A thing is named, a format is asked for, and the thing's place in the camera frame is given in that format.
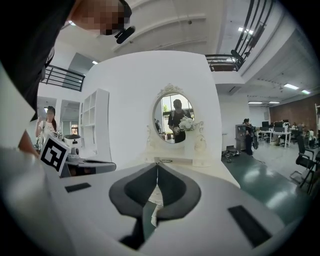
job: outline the white vanity table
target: white vanity table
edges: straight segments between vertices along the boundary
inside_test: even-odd
[[[125,165],[125,168],[141,165],[144,163],[166,163],[174,170],[188,169],[202,174],[210,175],[228,181],[238,188],[239,183],[231,175],[220,159],[214,159],[207,146],[206,138],[203,130],[206,124],[197,120],[197,116],[201,116],[201,109],[197,108],[197,103],[192,102],[194,111],[195,129],[186,131],[186,138],[180,143],[170,143],[164,141],[158,134],[155,123],[155,109],[161,99],[167,95],[179,94],[188,98],[183,90],[172,84],[168,84],[156,96],[150,111],[150,124],[147,126],[148,138],[146,140],[145,151],[133,162]]]

